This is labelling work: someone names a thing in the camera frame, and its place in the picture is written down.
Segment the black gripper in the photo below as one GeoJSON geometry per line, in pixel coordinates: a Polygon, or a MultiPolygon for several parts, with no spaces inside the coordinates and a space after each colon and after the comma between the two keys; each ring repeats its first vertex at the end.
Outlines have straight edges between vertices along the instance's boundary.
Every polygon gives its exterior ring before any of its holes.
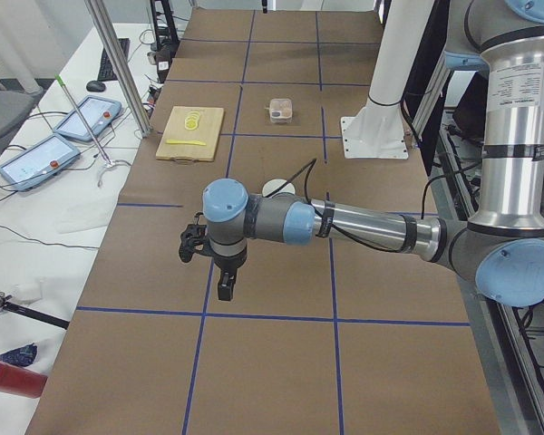
{"type": "Polygon", "coordinates": [[[248,242],[241,239],[231,245],[223,245],[211,239],[209,245],[214,252],[214,262],[220,269],[218,300],[231,301],[236,283],[236,273],[248,257],[248,242]]]}

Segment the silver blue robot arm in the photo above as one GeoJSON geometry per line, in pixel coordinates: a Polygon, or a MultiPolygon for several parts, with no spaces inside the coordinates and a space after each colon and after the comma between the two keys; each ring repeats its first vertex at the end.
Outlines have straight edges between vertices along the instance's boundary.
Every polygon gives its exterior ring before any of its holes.
{"type": "Polygon", "coordinates": [[[184,232],[180,257],[213,258],[220,300],[233,296],[249,240],[302,246],[314,237],[415,254],[503,305],[544,300],[544,1],[449,1],[446,8],[448,67],[489,71],[477,211],[466,221],[412,217],[282,190],[251,194],[234,179],[215,180],[202,196],[206,221],[184,232]]]}

